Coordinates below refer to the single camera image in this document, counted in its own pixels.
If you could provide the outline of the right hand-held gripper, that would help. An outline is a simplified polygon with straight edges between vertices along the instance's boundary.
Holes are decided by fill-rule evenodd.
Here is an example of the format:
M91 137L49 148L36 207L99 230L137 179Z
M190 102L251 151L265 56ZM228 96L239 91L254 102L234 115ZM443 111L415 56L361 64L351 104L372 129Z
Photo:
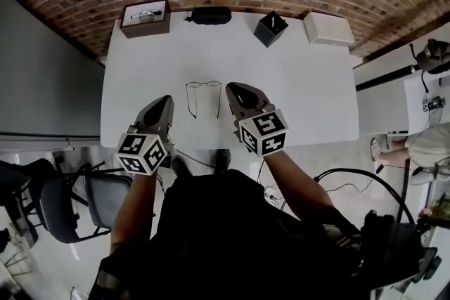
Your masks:
M263 91L230 82L226 96L236 118L234 134L249 152L266 157L284 149L289 127L281 110L269 103Z

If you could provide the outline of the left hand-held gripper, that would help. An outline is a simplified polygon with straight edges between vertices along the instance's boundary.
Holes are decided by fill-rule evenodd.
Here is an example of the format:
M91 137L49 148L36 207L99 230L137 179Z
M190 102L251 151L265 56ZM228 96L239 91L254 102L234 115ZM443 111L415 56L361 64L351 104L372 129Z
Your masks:
M174 144L168 131L172 126L174 101L170 95L162 96L138 113L134 125L122 134L115 156L125 171L131 174L153 175L162 163L172 156ZM143 130L155 126L163 131L145 133Z

